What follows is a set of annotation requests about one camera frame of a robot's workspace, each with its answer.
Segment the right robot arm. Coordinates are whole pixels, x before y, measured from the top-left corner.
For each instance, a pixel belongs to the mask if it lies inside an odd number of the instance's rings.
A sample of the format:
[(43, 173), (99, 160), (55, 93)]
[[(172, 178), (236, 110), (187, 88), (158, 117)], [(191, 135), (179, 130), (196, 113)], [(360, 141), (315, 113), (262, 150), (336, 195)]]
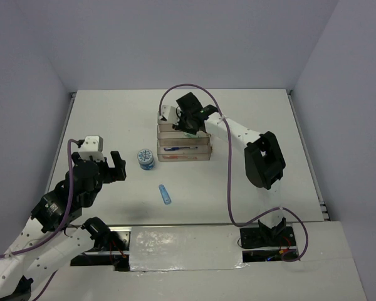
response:
[[(191, 92), (176, 100), (177, 106), (159, 107), (159, 119), (170, 122), (177, 131), (188, 134), (204, 132), (223, 140), (227, 155), (227, 211), (234, 226), (245, 227), (257, 223), (261, 241), (274, 245), (286, 228), (286, 218), (274, 195), (283, 178), (286, 162), (274, 133), (260, 133), (233, 121), (222, 113), (219, 104), (203, 106)], [(244, 171), (256, 188), (265, 210), (247, 222), (237, 222), (232, 213), (232, 150), (244, 157)]]

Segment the red pen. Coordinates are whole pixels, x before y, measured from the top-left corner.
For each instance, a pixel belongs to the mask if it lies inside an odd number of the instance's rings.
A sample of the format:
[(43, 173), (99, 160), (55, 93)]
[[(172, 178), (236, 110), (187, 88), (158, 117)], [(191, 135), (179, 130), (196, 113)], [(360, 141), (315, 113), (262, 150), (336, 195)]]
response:
[(165, 161), (195, 161), (197, 156), (183, 156), (183, 155), (162, 155), (161, 158)]

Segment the green correction tape case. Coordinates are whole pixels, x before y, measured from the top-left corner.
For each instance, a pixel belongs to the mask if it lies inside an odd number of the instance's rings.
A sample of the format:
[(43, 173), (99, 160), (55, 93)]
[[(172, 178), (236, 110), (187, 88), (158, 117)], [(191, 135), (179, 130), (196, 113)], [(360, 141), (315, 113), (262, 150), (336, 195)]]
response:
[(194, 134), (189, 134), (189, 133), (184, 133), (184, 137), (187, 137), (187, 138), (190, 138), (190, 139), (200, 138), (199, 135), (194, 135)]

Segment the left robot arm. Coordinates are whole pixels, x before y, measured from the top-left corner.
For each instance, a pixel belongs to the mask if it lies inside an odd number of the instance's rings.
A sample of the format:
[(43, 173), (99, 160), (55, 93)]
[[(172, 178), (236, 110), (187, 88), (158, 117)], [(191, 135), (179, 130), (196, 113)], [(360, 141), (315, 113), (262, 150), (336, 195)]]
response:
[(127, 242), (100, 218), (88, 218), (74, 232), (65, 229), (93, 205), (104, 184), (124, 181), (126, 162), (117, 151), (107, 160), (70, 155), (73, 170), (34, 207), (19, 236), (0, 258), (0, 300), (29, 300), (45, 278), (81, 253), (90, 250), (115, 251), (121, 255)]

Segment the blue pen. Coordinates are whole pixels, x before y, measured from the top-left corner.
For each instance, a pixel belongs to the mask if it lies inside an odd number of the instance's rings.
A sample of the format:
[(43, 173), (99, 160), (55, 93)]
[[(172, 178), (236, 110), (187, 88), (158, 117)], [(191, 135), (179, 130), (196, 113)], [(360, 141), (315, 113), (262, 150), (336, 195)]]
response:
[(196, 146), (182, 146), (182, 147), (164, 147), (163, 150), (170, 152), (170, 151), (182, 151), (182, 150), (194, 150), (198, 149)]

